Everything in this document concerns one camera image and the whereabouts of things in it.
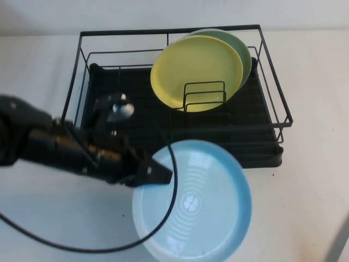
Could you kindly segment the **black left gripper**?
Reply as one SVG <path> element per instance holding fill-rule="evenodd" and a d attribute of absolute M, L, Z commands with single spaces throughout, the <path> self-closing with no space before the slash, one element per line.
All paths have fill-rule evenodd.
<path fill-rule="evenodd" d="M 89 177 L 131 188 L 171 182 L 172 171 L 144 150 L 135 148 L 124 135 L 93 133 L 89 137 L 88 150 L 97 160 L 97 166 L 87 168 Z"/>

